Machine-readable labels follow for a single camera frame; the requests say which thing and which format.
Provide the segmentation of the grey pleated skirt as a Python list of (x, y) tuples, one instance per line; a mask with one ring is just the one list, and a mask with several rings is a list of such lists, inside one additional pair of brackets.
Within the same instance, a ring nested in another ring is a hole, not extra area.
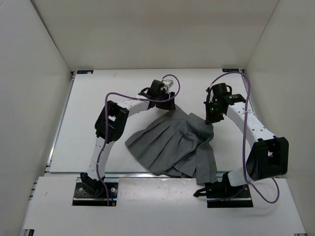
[(132, 134), (125, 146), (149, 172), (191, 177), (202, 185), (217, 181), (217, 165), (210, 145), (213, 138), (211, 123), (176, 107)]

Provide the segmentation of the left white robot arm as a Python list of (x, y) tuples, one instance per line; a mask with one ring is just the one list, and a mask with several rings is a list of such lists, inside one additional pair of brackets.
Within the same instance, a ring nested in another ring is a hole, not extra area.
[(84, 190), (92, 197), (109, 199), (109, 187), (104, 182), (105, 167), (114, 143), (124, 133), (127, 119), (153, 107), (175, 110), (175, 97), (180, 91), (171, 91), (173, 80), (153, 80), (149, 88), (142, 89), (136, 97), (117, 92), (105, 96), (105, 104), (95, 122), (96, 142), (91, 161), (86, 171), (80, 173)]

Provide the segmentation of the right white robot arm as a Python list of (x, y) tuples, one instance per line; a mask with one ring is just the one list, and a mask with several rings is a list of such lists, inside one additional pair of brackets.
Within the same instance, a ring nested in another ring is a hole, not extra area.
[(248, 144), (251, 151), (249, 155), (243, 154), (241, 168), (225, 173), (220, 182), (205, 184), (194, 196), (206, 196), (212, 202), (226, 201), (257, 180), (285, 175), (288, 140), (269, 131), (249, 110), (248, 99), (233, 94), (231, 86), (220, 83), (207, 88), (206, 92), (206, 123), (216, 123), (227, 116), (242, 131), (243, 145)]

